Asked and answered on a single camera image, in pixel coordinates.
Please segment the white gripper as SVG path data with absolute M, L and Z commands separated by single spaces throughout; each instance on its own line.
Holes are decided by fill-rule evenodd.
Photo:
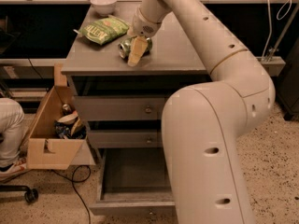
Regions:
M 130 37 L 136 36 L 131 41 L 130 53 L 128 56 L 128 65 L 138 65 L 141 57 L 145 53 L 148 42 L 146 37 L 153 37 L 160 29 L 159 22 L 150 21 L 141 11 L 139 7 L 132 18 L 132 23 L 127 34 Z

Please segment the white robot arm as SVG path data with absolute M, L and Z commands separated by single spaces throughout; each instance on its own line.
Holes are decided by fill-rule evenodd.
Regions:
M 164 157 L 178 224 L 255 224 L 236 140 L 275 102 L 271 77 L 248 48 L 197 0 L 143 0 L 131 27 L 151 37 L 173 13 L 211 79 L 164 105 Z

